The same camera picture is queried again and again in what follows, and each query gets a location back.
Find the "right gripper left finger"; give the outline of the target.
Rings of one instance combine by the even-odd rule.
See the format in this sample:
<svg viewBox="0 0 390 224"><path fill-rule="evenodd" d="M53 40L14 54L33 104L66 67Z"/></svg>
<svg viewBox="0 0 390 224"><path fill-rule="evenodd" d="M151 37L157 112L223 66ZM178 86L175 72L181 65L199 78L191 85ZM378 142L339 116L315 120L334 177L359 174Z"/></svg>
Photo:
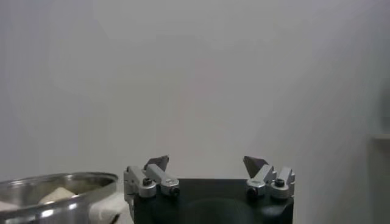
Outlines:
<svg viewBox="0 0 390 224"><path fill-rule="evenodd" d="M143 166L127 166L123 172L124 199L126 202L135 197L152 198L158 189L168 197L178 197L180 181L166 173L169 156L163 155L151 158Z"/></svg>

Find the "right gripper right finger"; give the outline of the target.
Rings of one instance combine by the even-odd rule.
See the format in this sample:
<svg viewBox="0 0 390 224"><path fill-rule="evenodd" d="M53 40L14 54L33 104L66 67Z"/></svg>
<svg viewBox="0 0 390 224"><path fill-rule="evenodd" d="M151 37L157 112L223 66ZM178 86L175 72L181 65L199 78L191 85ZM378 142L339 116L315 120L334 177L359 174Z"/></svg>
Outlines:
<svg viewBox="0 0 390 224"><path fill-rule="evenodd" d="M283 167L278 173L274 166L264 159L244 156L243 163L249 174L246 180L246 195L251 200L269 194L276 200L287 200L295 195L296 175L290 167Z"/></svg>

